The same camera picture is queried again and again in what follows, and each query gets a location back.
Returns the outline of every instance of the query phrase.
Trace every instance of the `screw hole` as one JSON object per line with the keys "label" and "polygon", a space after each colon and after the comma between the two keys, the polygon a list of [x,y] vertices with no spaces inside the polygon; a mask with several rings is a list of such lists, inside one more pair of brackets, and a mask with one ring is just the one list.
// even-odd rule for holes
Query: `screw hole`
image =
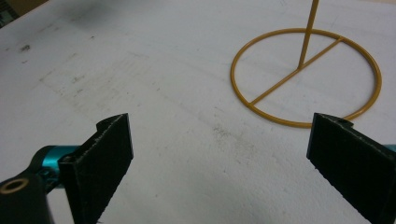
{"label": "screw hole", "polygon": [[19,191],[27,186],[29,180],[26,178],[14,179],[6,183],[0,188],[0,193],[10,194]]}

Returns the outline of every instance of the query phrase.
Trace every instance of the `yellow metal hoop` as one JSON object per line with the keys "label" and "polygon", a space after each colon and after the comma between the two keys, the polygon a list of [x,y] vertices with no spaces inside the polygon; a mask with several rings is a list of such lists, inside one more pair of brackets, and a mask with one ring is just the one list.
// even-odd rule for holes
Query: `yellow metal hoop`
{"label": "yellow metal hoop", "polygon": [[[260,42],[261,40],[263,40],[265,38],[268,38],[268,37],[274,36],[274,35],[293,34],[293,33],[303,33],[303,34],[312,33],[312,34],[315,34],[315,35],[325,35],[327,37],[335,39],[335,41],[332,44],[330,44],[329,47],[324,49],[322,52],[320,52],[319,54],[314,56],[312,59],[310,59],[306,63],[302,63],[302,61],[300,61],[300,64],[299,64],[299,66],[297,67],[297,69],[295,71],[293,71],[287,77],[285,77],[282,80],[280,80],[278,83],[275,84],[275,86],[270,88],[268,91],[266,91],[265,93],[260,95],[258,98],[256,98],[252,102],[248,102],[245,99],[245,97],[241,94],[241,92],[238,90],[238,87],[237,87],[236,82],[235,82],[235,67],[236,67],[236,65],[237,65],[237,63],[239,61],[239,58],[242,56],[242,54],[248,48],[250,48],[251,46],[253,46],[254,44]],[[298,122],[298,121],[292,121],[292,120],[277,118],[277,117],[275,117],[273,115],[270,115],[270,114],[267,114],[267,113],[261,111],[259,108],[257,108],[255,106],[255,104],[257,104],[260,100],[262,100],[265,96],[270,94],[272,91],[276,90],[278,87],[280,87],[286,81],[288,81],[289,79],[291,79],[292,77],[297,75],[301,70],[306,68],[309,64],[311,64],[313,61],[315,61],[317,58],[322,56],[324,53],[326,53],[327,51],[332,49],[334,46],[336,46],[340,42],[343,42],[343,43],[349,45],[350,47],[355,49],[358,53],[360,53],[366,59],[367,63],[370,64],[370,66],[372,67],[373,73],[374,73],[374,76],[375,76],[375,87],[374,87],[373,93],[372,93],[370,99],[367,101],[367,103],[364,106],[362,106],[360,109],[358,109],[357,111],[355,111],[352,114],[349,114],[349,115],[344,117],[344,119],[348,119],[348,120],[354,119],[354,118],[358,117],[359,115],[361,115],[362,113],[364,113],[365,111],[367,111],[374,104],[376,98],[378,97],[378,95],[379,95],[379,93],[381,91],[381,85],[382,85],[381,72],[380,72],[379,67],[376,64],[374,58],[364,48],[362,48],[360,45],[358,45],[357,43],[353,42],[352,40],[350,40],[348,38],[345,38],[345,37],[343,37],[341,35],[334,34],[334,33],[327,32],[327,31],[316,30],[316,29],[307,30],[305,28],[290,28],[290,29],[285,29],[285,30],[273,31],[271,33],[260,35],[260,36],[258,36],[256,38],[252,39],[251,41],[249,41],[244,47],[242,47],[238,51],[238,53],[235,55],[235,57],[233,59],[233,64],[231,66],[231,82],[233,84],[233,90],[235,91],[235,93],[238,96],[238,98],[242,101],[242,103],[245,106],[247,106],[247,108],[249,108],[250,110],[252,110],[256,114],[262,116],[263,118],[269,119],[269,120],[271,120],[273,122],[276,122],[276,123],[279,123],[279,124],[288,125],[288,126],[291,126],[291,127],[310,128],[311,125],[312,125],[311,123]]]}

